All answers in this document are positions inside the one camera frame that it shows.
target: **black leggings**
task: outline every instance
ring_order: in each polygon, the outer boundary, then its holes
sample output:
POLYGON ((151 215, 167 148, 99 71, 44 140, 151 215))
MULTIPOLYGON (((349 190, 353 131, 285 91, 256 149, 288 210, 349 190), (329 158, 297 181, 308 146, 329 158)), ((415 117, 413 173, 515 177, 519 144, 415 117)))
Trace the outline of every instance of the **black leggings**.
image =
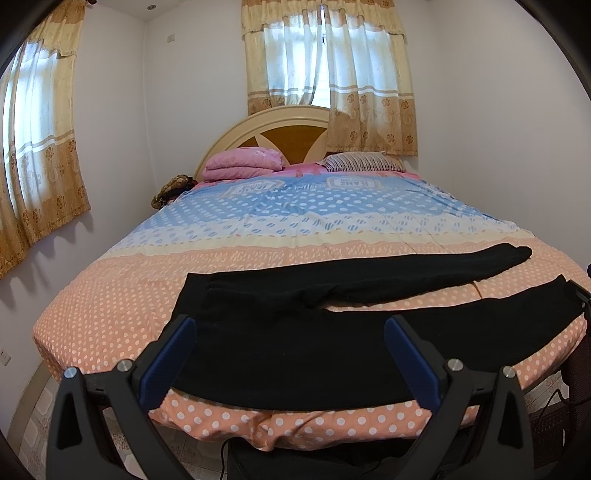
MULTIPOLYGON (((335 313, 319 306, 398 300, 458 286, 530 255, 528 248, 503 244, 473 254, 190 274, 173 315, 197 320, 197 346, 174 386, 265 410, 343 410, 410 400, 384 345, 384 321, 397 312, 335 313)), ((566 285, 559 277, 508 299, 400 313, 445 357, 495 371, 538 351, 581 314, 566 285)))

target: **floral curtain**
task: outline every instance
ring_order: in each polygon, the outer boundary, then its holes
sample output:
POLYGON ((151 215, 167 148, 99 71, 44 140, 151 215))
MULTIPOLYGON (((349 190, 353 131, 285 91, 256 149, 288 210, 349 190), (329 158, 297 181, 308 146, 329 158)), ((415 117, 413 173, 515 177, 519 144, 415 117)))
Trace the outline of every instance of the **floral curtain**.
POLYGON ((324 0, 329 152, 417 155, 404 31, 391 0, 324 0))
POLYGON ((248 114, 279 105, 310 105, 322 59, 316 0, 242 0, 248 114))
POLYGON ((29 247, 90 209, 74 137, 84 0, 62 2, 0 79, 0 278, 29 247))

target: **wooden headboard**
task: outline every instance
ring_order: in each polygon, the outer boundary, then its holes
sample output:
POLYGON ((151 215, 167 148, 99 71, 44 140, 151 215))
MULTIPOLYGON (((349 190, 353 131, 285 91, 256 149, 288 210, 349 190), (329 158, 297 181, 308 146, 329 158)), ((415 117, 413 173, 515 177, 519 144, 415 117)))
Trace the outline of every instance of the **wooden headboard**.
POLYGON ((326 155, 329 110, 319 106, 287 105, 255 113, 232 127, 201 160, 195 178, 201 180, 206 160, 238 147, 264 147, 282 152, 291 165, 314 163, 326 155))

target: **double bed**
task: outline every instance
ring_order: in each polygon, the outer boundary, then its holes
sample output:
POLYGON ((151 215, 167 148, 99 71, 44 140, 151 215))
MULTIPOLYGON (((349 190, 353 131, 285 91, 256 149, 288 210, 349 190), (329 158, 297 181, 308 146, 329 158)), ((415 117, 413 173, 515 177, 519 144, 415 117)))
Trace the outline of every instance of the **double bed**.
MULTIPOLYGON (((34 341, 51 373, 60 378, 69 365, 84 373, 105 371, 123 358, 136 358, 170 320, 188 273, 467 253, 506 242, 530 247, 531 258, 496 277, 460 287, 371 307, 331 309, 452 306, 508 297, 559 275, 591 290, 585 272, 564 253, 415 174, 328 173, 314 163, 325 155, 327 124, 323 108, 277 107, 249 117, 218 140, 204 161, 224 150, 258 145, 282 151, 291 166, 249 180, 199 184, 80 273, 34 328, 34 341)), ((586 328, 584 318, 577 318, 542 350, 515 365, 523 389, 537 386, 530 403, 537 405, 555 387, 553 375, 586 341, 586 328)), ((476 412, 476 407, 468 409, 466 424, 476 412)), ((171 390, 150 416, 199 440, 242 436, 271 450, 416 437, 430 412, 414 401, 346 411, 254 411, 171 390)))

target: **blue gripper pad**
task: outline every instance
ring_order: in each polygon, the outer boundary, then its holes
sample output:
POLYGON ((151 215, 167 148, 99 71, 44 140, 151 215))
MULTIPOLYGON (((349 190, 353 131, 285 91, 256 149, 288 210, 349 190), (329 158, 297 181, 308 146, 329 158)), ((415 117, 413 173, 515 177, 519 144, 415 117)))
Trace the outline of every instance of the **blue gripper pad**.
POLYGON ((446 379, 443 357, 431 343, 421 340, 400 315, 386 320, 384 340, 418 404, 435 414, 441 406, 441 387, 446 379))
POLYGON ((159 340, 150 343, 137 360, 136 374, 141 377, 136 395, 145 414, 161 405, 197 342, 195 320, 183 316, 173 322, 178 326, 167 325, 159 340))

